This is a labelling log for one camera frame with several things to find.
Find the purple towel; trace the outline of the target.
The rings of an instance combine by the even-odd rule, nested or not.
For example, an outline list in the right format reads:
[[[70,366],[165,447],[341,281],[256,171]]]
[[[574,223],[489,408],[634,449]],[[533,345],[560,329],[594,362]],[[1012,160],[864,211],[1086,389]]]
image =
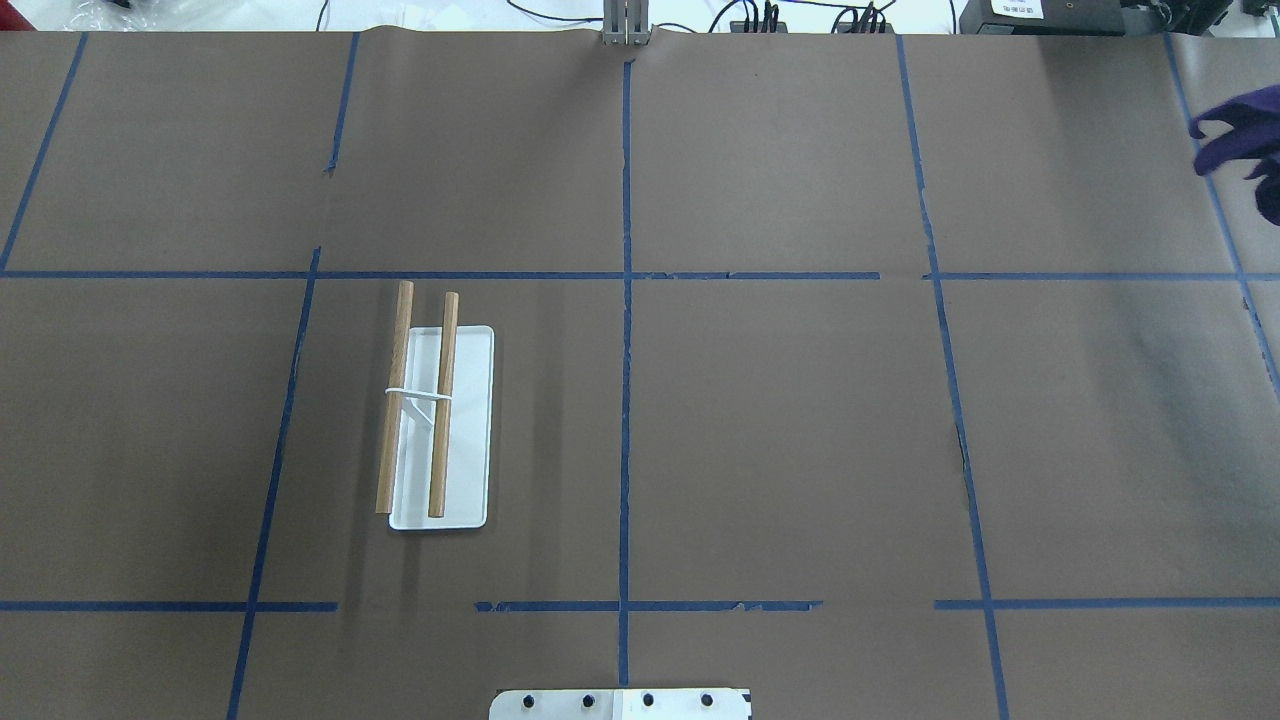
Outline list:
[[[1194,173],[1207,177],[1230,161],[1253,161],[1254,206],[1279,224],[1279,86],[1240,94],[1192,117],[1187,132],[1206,143],[1196,151]]]

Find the black desktop computer box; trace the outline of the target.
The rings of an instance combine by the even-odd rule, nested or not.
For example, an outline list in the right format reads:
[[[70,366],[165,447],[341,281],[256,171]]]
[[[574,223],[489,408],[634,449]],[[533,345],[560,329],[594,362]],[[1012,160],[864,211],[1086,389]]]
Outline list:
[[[963,35],[1146,36],[1165,31],[1171,12],[1148,1],[969,1]]]

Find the aluminium frame post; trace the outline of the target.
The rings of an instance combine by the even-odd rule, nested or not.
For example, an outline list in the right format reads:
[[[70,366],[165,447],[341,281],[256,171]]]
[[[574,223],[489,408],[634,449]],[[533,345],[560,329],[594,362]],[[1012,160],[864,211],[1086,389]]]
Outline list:
[[[602,42],[605,46],[644,46],[652,38],[648,0],[604,0]]]

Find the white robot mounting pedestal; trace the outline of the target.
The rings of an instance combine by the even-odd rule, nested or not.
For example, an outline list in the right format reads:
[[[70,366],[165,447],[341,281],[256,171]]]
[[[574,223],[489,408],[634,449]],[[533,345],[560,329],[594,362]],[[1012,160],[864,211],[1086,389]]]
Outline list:
[[[502,691],[489,719],[751,719],[750,692],[712,688]]]

